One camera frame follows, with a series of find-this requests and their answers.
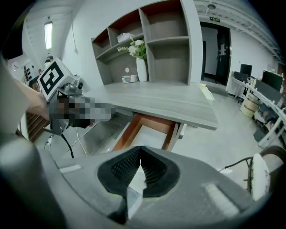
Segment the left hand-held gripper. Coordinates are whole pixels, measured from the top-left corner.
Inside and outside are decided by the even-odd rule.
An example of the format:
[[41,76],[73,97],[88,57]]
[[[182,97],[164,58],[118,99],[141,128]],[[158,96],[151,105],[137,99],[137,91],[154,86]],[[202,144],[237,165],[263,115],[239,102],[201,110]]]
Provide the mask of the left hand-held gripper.
[[58,58],[41,73],[38,84],[49,112],[50,133],[62,135],[69,127],[86,128],[94,121],[108,121],[115,107],[85,97],[83,82]]

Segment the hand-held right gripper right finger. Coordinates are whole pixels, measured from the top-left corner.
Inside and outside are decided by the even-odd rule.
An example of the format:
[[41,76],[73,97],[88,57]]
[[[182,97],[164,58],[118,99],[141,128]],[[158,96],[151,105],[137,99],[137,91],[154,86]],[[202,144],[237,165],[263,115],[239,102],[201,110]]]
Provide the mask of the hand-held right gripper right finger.
[[262,202],[200,160],[142,147],[147,188],[134,215],[136,229],[236,228]]

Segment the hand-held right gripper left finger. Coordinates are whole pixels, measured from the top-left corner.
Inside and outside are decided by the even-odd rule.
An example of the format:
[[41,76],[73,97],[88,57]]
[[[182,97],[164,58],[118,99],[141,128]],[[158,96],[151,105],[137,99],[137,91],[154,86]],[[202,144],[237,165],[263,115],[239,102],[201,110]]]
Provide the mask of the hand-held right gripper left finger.
[[90,157],[57,160],[55,163],[73,191],[90,207],[128,229],[128,210],[135,193],[130,191],[141,160],[141,148],[98,154]]

